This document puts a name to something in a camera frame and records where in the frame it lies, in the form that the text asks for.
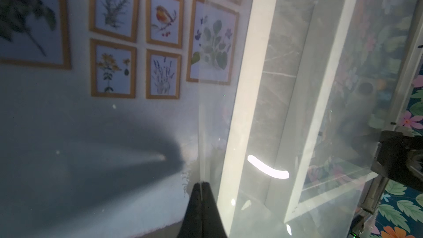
lavender illustration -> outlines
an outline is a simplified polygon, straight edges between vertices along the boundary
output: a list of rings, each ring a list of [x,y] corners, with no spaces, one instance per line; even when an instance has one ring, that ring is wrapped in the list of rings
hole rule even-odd
[[[158,60],[153,60],[153,62],[154,69],[152,77],[157,93],[160,95],[168,95],[171,89],[171,80],[175,76],[174,72],[171,74],[172,61],[170,61],[169,66],[166,65],[166,57],[163,59],[163,66],[160,65]]]

floral wallpaper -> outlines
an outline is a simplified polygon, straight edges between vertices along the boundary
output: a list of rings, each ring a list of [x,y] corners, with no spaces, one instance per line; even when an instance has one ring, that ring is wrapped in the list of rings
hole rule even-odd
[[[347,104],[356,99],[355,94],[367,93],[365,103],[373,109],[365,117],[367,125],[383,127],[416,3],[417,0],[357,0],[329,103],[342,98]],[[423,103],[414,110],[423,115]]]
[[[423,135],[423,67],[413,81],[413,92],[399,125],[415,136]],[[390,181],[381,197],[371,238],[423,237],[423,193]]]
[[[339,149],[351,147],[355,136],[383,128],[416,4],[417,0],[357,0],[304,182],[307,191],[300,200],[350,182],[362,176],[354,171],[368,166],[370,159],[346,161]],[[422,120],[416,114],[423,116],[423,91],[413,98],[418,103],[410,109],[414,116],[405,115],[404,124],[416,129]]]
[[[389,181],[370,238],[423,237],[423,193]]]

yellow flower illustration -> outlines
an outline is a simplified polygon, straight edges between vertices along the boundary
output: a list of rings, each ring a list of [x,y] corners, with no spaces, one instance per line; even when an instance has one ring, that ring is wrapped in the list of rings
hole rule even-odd
[[[112,70],[113,71],[122,71],[122,69],[120,69],[119,66],[117,66],[117,65],[113,65]]]

pink flower pattern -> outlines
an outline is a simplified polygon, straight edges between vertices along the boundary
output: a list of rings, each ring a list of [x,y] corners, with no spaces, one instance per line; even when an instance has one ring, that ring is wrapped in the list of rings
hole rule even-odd
[[[418,123],[422,119],[423,119],[423,116],[411,117],[411,112],[407,110],[404,116],[402,117],[401,126],[404,126],[407,128],[423,129],[423,124]]]
[[[375,34],[372,33],[367,37],[367,42],[365,43],[365,48],[367,51],[373,51],[374,47],[376,45],[376,38],[375,38]]]
[[[418,75],[416,79],[413,80],[414,87],[423,87],[423,76]]]

violet plant illustration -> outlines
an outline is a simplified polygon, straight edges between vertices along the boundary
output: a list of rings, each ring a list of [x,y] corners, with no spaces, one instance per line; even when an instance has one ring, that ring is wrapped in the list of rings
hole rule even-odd
[[[97,63],[97,66],[103,70],[103,80],[107,80],[107,87],[104,88],[104,92],[113,92],[113,87],[110,86],[110,82],[113,79],[113,74],[122,71],[122,69],[120,69],[120,67],[117,65],[116,59],[112,54],[103,53],[101,61]]]
[[[196,35],[194,36],[196,41],[202,39],[198,43],[201,51],[196,51],[193,53],[191,58],[191,64],[195,64],[198,61],[203,61],[209,65],[214,66],[216,69],[225,70],[228,65],[228,53],[232,47],[230,43],[230,38],[233,33],[231,29],[227,29],[225,35],[220,36],[219,33],[222,30],[222,21],[217,20],[214,22],[212,28],[213,32],[209,29],[208,26],[208,16],[200,19],[200,23],[204,24],[204,31],[200,32],[198,29]]]
[[[125,15],[127,12],[124,11],[128,7],[130,0],[103,0],[102,4],[106,9],[104,15],[104,23],[115,29],[120,28],[125,23],[119,20],[120,15]]]
[[[41,0],[0,0],[0,37],[13,42],[13,32],[25,34],[38,50],[47,56],[27,23],[27,18],[30,15],[34,15],[37,20],[44,18],[50,31],[56,29],[57,22],[54,11],[44,5]]]
[[[160,95],[168,95],[169,90],[171,89],[171,81],[175,76],[175,72],[171,74],[172,60],[170,61],[169,66],[166,65],[166,57],[163,59],[163,66],[160,65],[158,60],[153,60],[153,63],[154,69],[151,75],[154,79],[154,85],[157,93]]]

